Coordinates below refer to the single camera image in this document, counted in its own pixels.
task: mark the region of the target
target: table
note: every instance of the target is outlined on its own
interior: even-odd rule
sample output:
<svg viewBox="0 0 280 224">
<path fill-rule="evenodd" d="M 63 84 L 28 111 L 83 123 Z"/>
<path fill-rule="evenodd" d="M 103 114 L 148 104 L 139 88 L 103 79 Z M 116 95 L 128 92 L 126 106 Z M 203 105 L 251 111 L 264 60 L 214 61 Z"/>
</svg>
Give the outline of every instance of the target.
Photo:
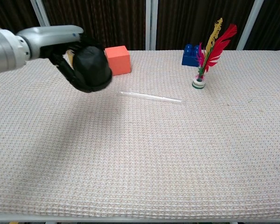
<svg viewBox="0 0 280 224">
<path fill-rule="evenodd" d="M 225 51 L 202 90 L 182 51 L 130 53 L 90 94 L 48 60 L 0 74 L 0 220 L 280 221 L 280 51 Z"/>
</svg>

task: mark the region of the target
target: blue toy block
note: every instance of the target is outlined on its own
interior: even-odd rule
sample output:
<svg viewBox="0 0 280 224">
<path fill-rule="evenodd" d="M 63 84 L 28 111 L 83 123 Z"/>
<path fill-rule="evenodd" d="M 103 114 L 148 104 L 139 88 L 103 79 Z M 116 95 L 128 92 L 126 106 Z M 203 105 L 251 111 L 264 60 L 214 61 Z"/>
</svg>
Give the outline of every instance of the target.
<svg viewBox="0 0 280 224">
<path fill-rule="evenodd" d="M 197 53 L 199 46 L 192 46 L 187 44 L 182 56 L 182 65 L 198 67 Z"/>
</svg>

